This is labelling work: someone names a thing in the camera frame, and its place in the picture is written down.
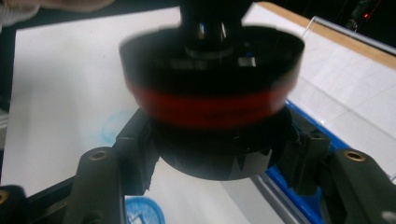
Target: red band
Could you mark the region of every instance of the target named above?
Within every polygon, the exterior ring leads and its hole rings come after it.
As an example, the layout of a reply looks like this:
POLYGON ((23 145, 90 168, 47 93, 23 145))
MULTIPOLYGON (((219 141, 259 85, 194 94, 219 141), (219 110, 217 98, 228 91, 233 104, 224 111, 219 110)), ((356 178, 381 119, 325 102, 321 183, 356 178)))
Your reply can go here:
POLYGON ((139 105, 155 119, 194 129, 226 129, 274 115, 296 80, 270 90, 234 97, 193 97, 151 91, 127 81, 139 105))

